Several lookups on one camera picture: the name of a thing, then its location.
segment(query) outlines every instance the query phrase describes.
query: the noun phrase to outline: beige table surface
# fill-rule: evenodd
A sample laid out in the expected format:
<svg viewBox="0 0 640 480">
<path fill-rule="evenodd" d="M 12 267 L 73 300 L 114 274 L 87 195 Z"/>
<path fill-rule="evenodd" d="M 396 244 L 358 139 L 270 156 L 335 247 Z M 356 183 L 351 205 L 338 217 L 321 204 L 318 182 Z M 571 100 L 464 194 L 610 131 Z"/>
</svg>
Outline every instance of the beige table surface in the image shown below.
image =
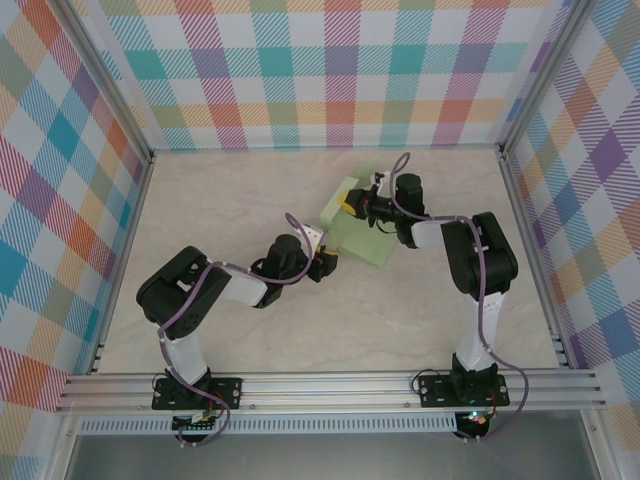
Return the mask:
<svg viewBox="0 0 640 480">
<path fill-rule="evenodd" d="M 284 212 L 314 223 L 357 165 L 389 169 L 396 150 L 165 154 L 144 204 L 100 362 L 102 373 L 158 372 L 156 327 L 135 302 L 140 285 L 180 249 L 249 266 L 280 233 Z M 432 215 L 492 211 L 520 266 L 500 318 L 496 351 L 523 367 L 556 367 L 536 288 L 494 153 L 415 150 L 405 171 L 422 177 Z M 220 301 L 198 329 L 213 371 L 345 371 L 448 368 L 467 305 L 443 248 L 399 245 L 387 265 L 341 257 L 316 284 L 285 287 L 265 310 Z"/>
</svg>

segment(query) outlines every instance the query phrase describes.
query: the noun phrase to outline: colorful plaid backdrop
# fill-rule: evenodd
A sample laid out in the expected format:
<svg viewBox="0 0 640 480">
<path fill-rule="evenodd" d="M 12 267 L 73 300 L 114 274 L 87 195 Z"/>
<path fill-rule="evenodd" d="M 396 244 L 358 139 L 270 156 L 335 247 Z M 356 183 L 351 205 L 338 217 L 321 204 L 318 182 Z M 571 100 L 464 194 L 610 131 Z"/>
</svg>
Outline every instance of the colorful plaid backdrop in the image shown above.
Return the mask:
<svg viewBox="0 0 640 480">
<path fill-rule="evenodd" d="M 45 0 L 0 2 L 0 479 L 34 478 L 143 163 Z"/>
<path fill-rule="evenodd" d="M 198 149 L 493 144 L 562 0 L 74 3 L 150 141 Z"/>
<path fill-rule="evenodd" d="M 640 0 L 600 1 L 515 153 L 562 321 L 640 478 Z"/>
</svg>

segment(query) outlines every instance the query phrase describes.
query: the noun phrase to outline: yellow object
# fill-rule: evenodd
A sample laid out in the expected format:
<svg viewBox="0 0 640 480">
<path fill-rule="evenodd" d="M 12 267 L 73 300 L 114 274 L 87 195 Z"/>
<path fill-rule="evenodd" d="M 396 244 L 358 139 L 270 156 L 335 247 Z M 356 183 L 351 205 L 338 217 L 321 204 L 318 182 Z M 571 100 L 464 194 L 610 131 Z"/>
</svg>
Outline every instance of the yellow object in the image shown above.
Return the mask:
<svg viewBox="0 0 640 480">
<path fill-rule="evenodd" d="M 347 203 L 347 195 L 349 194 L 349 192 L 345 192 L 342 195 L 340 195 L 338 197 L 338 199 L 340 200 L 340 205 L 342 205 L 342 209 L 347 212 L 349 215 L 351 215 L 352 217 L 356 216 L 356 211 L 355 209 L 349 205 Z"/>
</svg>

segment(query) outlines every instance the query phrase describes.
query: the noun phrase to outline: aluminum rail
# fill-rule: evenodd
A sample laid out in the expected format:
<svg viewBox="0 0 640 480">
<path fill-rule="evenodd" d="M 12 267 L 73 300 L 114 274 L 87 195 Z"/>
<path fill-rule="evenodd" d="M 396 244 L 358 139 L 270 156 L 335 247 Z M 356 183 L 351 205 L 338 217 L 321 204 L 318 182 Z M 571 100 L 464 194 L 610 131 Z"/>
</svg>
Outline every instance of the aluminum rail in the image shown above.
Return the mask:
<svg viewBox="0 0 640 480">
<path fill-rule="evenodd" d="M 504 370 L 513 411 L 519 405 L 524 383 L 517 372 Z M 216 374 L 240 377 L 242 400 L 233 415 L 391 413 L 409 411 L 464 412 L 469 407 L 421 408 L 409 388 L 415 372 L 356 373 L 245 373 Z M 531 382 L 528 411 L 590 410 L 606 405 L 598 380 L 590 370 L 527 370 Z M 169 414 L 151 410 L 150 374 L 71 376 L 58 404 L 64 415 Z"/>
</svg>

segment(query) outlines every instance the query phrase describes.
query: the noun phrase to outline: purple cable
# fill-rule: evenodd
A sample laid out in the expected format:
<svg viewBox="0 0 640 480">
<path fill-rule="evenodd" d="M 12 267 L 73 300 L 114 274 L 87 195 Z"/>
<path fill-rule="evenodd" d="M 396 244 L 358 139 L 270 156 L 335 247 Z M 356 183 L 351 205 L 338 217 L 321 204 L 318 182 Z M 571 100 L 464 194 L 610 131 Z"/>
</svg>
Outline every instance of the purple cable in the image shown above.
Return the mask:
<svg viewBox="0 0 640 480">
<path fill-rule="evenodd" d="M 215 403 L 217 403 L 218 405 L 220 405 L 225 411 L 226 411 L 226 418 L 224 421 L 224 424 L 222 425 L 222 427 L 215 433 L 212 433 L 210 435 L 208 435 L 204 440 L 202 440 L 201 442 L 198 443 L 191 443 L 190 445 L 192 447 L 198 447 L 198 446 L 203 446 L 206 445 L 208 443 L 211 443 L 212 441 L 214 441 L 216 438 L 218 438 L 222 432 L 224 432 L 226 430 L 226 428 L 229 426 L 229 422 L 231 421 L 231 409 L 229 408 L 229 405 L 227 405 L 227 403 L 222 400 L 221 398 L 218 398 L 214 395 L 211 395 L 203 390 L 200 390 L 199 388 L 194 387 L 193 385 L 191 385 L 189 382 L 187 382 L 184 378 L 182 378 L 182 376 L 176 371 L 176 369 L 173 367 L 173 364 L 171 363 L 171 360 L 169 358 L 169 354 L 167 352 L 166 349 L 166 341 L 167 341 L 167 336 L 166 336 L 166 331 L 167 329 L 169 329 L 174 323 L 176 323 L 181 317 L 182 315 L 184 315 L 184 312 L 187 311 L 187 309 L 191 306 L 191 304 L 193 303 L 193 301 L 196 298 L 196 295 L 198 294 L 198 292 L 200 291 L 200 289 L 202 288 L 202 285 L 205 281 L 205 279 L 207 278 L 207 276 L 209 275 L 209 272 L 211 272 L 211 270 L 213 270 L 216 267 L 227 267 L 227 268 L 232 268 L 234 270 L 238 270 L 244 273 L 247 273 L 248 275 L 252 276 L 253 278 L 256 278 L 260 281 L 263 282 L 267 282 L 267 283 L 277 283 L 279 285 L 288 285 L 291 283 L 295 283 L 298 280 L 300 280 L 301 278 L 303 278 L 307 272 L 309 271 L 309 269 L 311 268 L 311 262 L 313 262 L 313 256 L 314 256 L 314 252 L 312 251 L 312 247 L 311 247 L 311 239 L 309 238 L 309 235 L 307 235 L 307 232 L 305 232 L 302 224 L 300 222 L 298 222 L 298 220 L 291 215 L 290 213 L 285 213 L 284 217 L 287 219 L 287 222 L 289 223 L 289 225 L 291 225 L 293 228 L 295 228 L 296 230 L 298 230 L 301 234 L 302 234 L 302 238 L 304 238 L 304 241 L 307 245 L 307 264 L 305 265 L 304 269 L 297 275 L 291 277 L 291 278 L 285 278 L 285 279 L 275 279 L 275 278 L 267 278 L 267 277 L 262 277 L 260 275 L 257 275 L 255 273 L 253 273 L 250 270 L 247 270 L 246 268 L 242 268 L 238 265 L 234 265 L 233 263 L 227 263 L 227 262 L 212 262 L 209 265 L 207 265 L 205 267 L 205 269 L 202 271 L 202 274 L 200 275 L 200 278 L 198 278 L 198 281 L 196 282 L 196 284 L 193 286 L 193 288 L 191 289 L 189 296 L 187 297 L 187 300 L 184 302 L 184 304 L 182 304 L 182 306 L 178 309 L 178 311 L 176 313 L 173 314 L 173 316 L 167 320 L 159 329 L 158 329 L 158 337 L 160 338 L 160 351 L 162 352 L 162 356 L 164 357 L 164 360 L 167 362 L 167 365 L 169 365 L 169 369 L 170 369 L 170 373 L 171 375 L 173 375 L 173 377 L 178 380 L 178 382 L 185 388 L 187 388 L 188 390 L 191 390 L 192 392 L 194 392 L 197 395 L 200 395 L 204 398 L 207 398 Z M 180 440 L 180 442 L 182 442 L 182 445 L 184 445 L 186 442 L 185 440 L 182 438 L 182 430 L 180 429 L 178 430 L 178 439 Z"/>
<path fill-rule="evenodd" d="M 404 209 L 396 200 L 396 195 L 395 195 L 396 175 L 402 170 L 404 170 L 404 168 L 407 166 L 407 163 L 409 163 L 410 158 L 411 158 L 411 154 L 409 152 L 405 152 L 402 155 L 400 155 L 400 158 L 398 158 L 396 163 L 393 165 L 393 168 L 391 169 L 391 173 L 389 174 L 389 193 L 390 193 L 390 197 L 391 197 L 391 201 L 393 202 L 393 205 L 403 214 L 411 218 L 415 218 L 417 220 L 427 220 L 427 221 L 431 220 L 434 222 L 457 220 L 457 221 L 465 222 L 467 225 L 469 225 L 469 228 L 471 229 L 471 233 L 473 234 L 473 239 L 476 242 L 476 246 L 477 246 L 476 249 L 478 251 L 478 263 L 480 264 L 480 295 L 478 296 L 478 336 L 480 337 L 480 342 L 482 343 L 482 346 L 487 351 L 487 353 L 491 356 L 491 358 L 493 358 L 496 362 L 500 363 L 504 367 L 507 367 L 511 370 L 515 370 L 516 372 L 518 372 L 522 377 L 522 380 L 524 381 L 524 393 L 522 394 L 522 401 L 520 402 L 520 405 L 518 405 L 518 408 L 516 409 L 516 411 L 513 412 L 513 415 L 509 417 L 509 419 L 506 421 L 506 423 L 504 423 L 504 425 L 502 425 L 502 427 L 498 428 L 498 430 L 495 430 L 484 437 L 485 439 L 489 439 L 497 436 L 499 433 L 504 431 L 504 429 L 508 425 L 513 423 L 513 420 L 520 414 L 520 412 L 522 412 L 522 409 L 524 408 L 525 404 L 527 403 L 527 399 L 529 398 L 529 377 L 527 376 L 527 373 L 522 368 L 517 367 L 503 360 L 498 355 L 496 355 L 494 351 L 491 349 L 491 345 L 489 345 L 489 343 L 487 342 L 486 337 L 484 336 L 483 309 L 484 309 L 485 290 L 487 288 L 487 267 L 484 259 L 484 251 L 482 250 L 482 240 L 480 239 L 480 234 L 478 233 L 478 229 L 476 228 L 474 223 L 471 221 L 471 219 L 463 215 L 441 215 L 437 217 L 424 217 L 421 215 L 416 215 Z"/>
</svg>

